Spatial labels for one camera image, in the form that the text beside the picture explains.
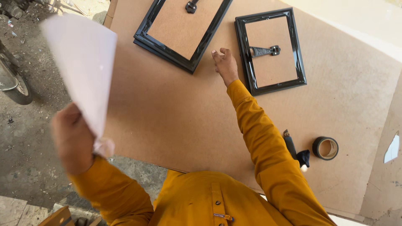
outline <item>motorcycle wheel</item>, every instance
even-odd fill
[[[3,91],[10,99],[20,105],[28,105],[32,102],[32,92],[26,80],[19,74],[16,74],[18,85],[12,90]]]

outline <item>roll of tape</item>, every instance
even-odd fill
[[[328,153],[323,153],[323,151],[320,152],[321,143],[327,140],[331,144],[331,150]],[[336,155],[338,154],[338,151],[339,151],[338,143],[336,142],[336,140],[329,137],[318,137],[313,143],[314,155],[326,161],[335,158]]]

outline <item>person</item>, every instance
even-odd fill
[[[236,110],[255,178],[267,200],[219,172],[168,170],[158,198],[149,195],[105,159],[93,156],[94,136],[75,104],[53,118],[53,137],[61,163],[80,196],[109,225],[279,225],[334,226],[315,198],[278,129],[238,78],[229,49],[212,51],[216,69]]]

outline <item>frame molding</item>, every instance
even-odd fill
[[[179,53],[173,51],[169,47],[165,46],[163,43],[159,42],[158,40],[147,34],[160,9],[163,7],[165,1],[166,0],[154,0],[151,8],[148,10],[144,20],[141,22],[139,28],[137,29],[137,32],[134,35],[134,43],[150,51],[151,53],[154,53],[162,59],[173,63],[181,69],[193,74],[198,66],[198,63],[201,60],[202,55],[205,52],[206,47],[210,43],[213,35],[219,27],[219,24],[225,16],[225,13],[228,10],[232,0],[223,0],[221,6],[216,12],[211,23],[209,24],[207,31],[205,32],[203,38],[201,39],[201,42],[199,43],[190,60],[186,59]]]
[[[294,60],[295,60],[297,79],[269,86],[263,86],[259,88],[257,86],[254,66],[252,64],[252,55],[250,52],[250,46],[248,44],[246,23],[269,20],[281,16],[287,17],[287,25],[289,28],[289,35],[292,44],[293,55],[295,56]],[[301,57],[302,53],[300,51],[299,37],[297,36],[296,23],[293,15],[293,8],[285,8],[281,10],[236,17],[236,21],[234,22],[234,24],[236,27],[237,39],[239,42],[239,49],[242,58],[244,75],[246,76],[245,78],[246,86],[252,96],[307,85],[306,74],[304,72],[303,60]]]

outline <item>yellow kurta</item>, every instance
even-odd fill
[[[87,172],[69,175],[78,193],[100,210],[109,225],[335,225],[278,129],[240,80],[230,84],[227,93],[255,165],[255,178],[268,201],[223,173],[168,171],[154,211],[144,189],[100,157]],[[234,221],[214,213],[230,215]]]

